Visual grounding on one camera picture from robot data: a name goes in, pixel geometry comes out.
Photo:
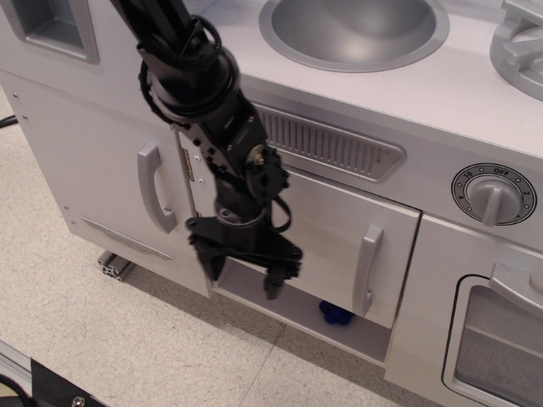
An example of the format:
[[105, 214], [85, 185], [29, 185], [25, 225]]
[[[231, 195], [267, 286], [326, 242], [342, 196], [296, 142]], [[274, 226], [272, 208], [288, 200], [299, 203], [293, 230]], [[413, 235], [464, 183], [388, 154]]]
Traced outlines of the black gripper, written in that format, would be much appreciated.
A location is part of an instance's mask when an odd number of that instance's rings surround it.
[[195, 217], [185, 222], [189, 243], [199, 263], [212, 281], [222, 273], [227, 257], [267, 269], [264, 291], [269, 300], [277, 299], [284, 281], [299, 274], [302, 251], [266, 223], [231, 224], [217, 217]]

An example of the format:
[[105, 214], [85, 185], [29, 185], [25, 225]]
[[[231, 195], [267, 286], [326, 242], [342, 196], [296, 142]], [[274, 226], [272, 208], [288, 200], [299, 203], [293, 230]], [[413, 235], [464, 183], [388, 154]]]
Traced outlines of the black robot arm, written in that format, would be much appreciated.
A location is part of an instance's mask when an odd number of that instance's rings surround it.
[[288, 172], [240, 89], [234, 57], [216, 28], [180, 1], [114, 6], [137, 39], [146, 103], [200, 150], [214, 176], [214, 215], [186, 223], [200, 264], [211, 280], [220, 277], [227, 258], [264, 267], [266, 296], [276, 298], [299, 274], [302, 252], [272, 223]]

